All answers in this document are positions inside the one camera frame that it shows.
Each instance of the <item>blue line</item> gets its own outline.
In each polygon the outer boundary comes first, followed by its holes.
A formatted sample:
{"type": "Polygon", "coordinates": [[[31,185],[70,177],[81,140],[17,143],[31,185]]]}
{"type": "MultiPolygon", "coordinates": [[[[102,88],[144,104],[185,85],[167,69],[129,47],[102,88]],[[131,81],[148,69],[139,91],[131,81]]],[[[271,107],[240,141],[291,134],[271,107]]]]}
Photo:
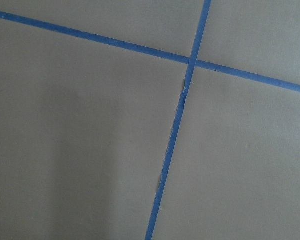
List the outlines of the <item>blue line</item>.
{"type": "Polygon", "coordinates": [[[50,30],[50,31],[57,32],[60,34],[70,35],[73,37],[86,39],[86,40],[94,41],[97,43],[107,44],[107,45],[115,46],[115,47],[122,48],[122,49],[127,49],[127,50],[138,52],[138,53],[148,54],[148,55],[172,60],[172,61],[183,63],[183,64],[188,64],[188,62],[189,62],[189,57],[186,57],[186,56],[181,56],[181,55],[177,55],[174,53],[161,51],[158,49],[141,46],[141,45],[117,40],[117,39],[106,37],[106,36],[100,36],[97,34],[79,31],[76,29],[72,29],[72,28],[68,28],[68,27],[64,27],[64,26],[60,26],[60,25],[56,25],[56,24],[52,24],[52,23],[48,23],[48,22],[44,22],[44,21],[39,21],[39,20],[28,18],[28,17],[24,17],[24,16],[18,16],[18,15],[0,11],[0,19],[9,20],[12,22],[33,26],[33,27],[37,27],[40,29],[50,30]]]}
{"type": "Polygon", "coordinates": [[[279,87],[279,88],[289,89],[289,90],[292,90],[292,91],[300,92],[300,85],[295,84],[295,83],[291,83],[291,82],[288,82],[288,81],[282,81],[282,80],[279,80],[279,79],[275,79],[275,78],[271,78],[271,77],[267,77],[267,76],[262,76],[262,75],[259,75],[259,74],[255,74],[255,73],[251,73],[251,72],[247,72],[247,71],[242,71],[242,70],[234,69],[234,68],[227,67],[227,66],[221,66],[221,65],[218,65],[218,64],[214,64],[214,63],[206,62],[206,61],[201,61],[201,60],[198,60],[196,62],[196,66],[199,67],[199,68],[203,68],[203,69],[213,70],[213,71],[217,71],[217,72],[220,72],[220,73],[233,75],[233,76],[236,76],[236,77],[249,79],[249,80],[253,80],[253,81],[264,83],[264,84],[269,84],[269,85],[276,86],[276,87],[279,87]]]}
{"type": "Polygon", "coordinates": [[[162,200],[162,197],[164,194],[164,190],[165,190],[165,186],[166,186],[166,182],[167,182],[167,178],[168,178],[168,172],[169,172],[172,156],[173,156],[174,149],[175,149],[182,116],[184,114],[186,99],[187,99],[187,95],[189,92],[194,69],[196,66],[196,61],[198,58],[198,53],[199,53],[201,41],[203,38],[210,5],[211,5],[211,0],[204,1],[201,17],[199,20],[198,28],[196,31],[196,35],[195,35],[195,39],[194,39],[194,43],[193,43],[193,47],[192,47],[191,57],[189,59],[189,64],[188,64],[187,71],[185,74],[184,90],[181,92],[176,115],[174,118],[172,132],[171,132],[169,144],[168,144],[168,147],[166,150],[165,159],[164,159],[164,163],[163,163],[163,167],[162,167],[161,181],[160,181],[159,188],[155,195],[153,208],[152,208],[152,212],[151,212],[151,216],[150,216],[150,220],[149,220],[149,225],[148,225],[148,229],[147,229],[146,235],[145,235],[145,240],[151,240],[152,236],[154,234],[156,221],[157,221],[157,217],[158,217],[158,213],[159,213],[159,209],[160,209],[160,204],[161,204],[161,200],[162,200]]]}

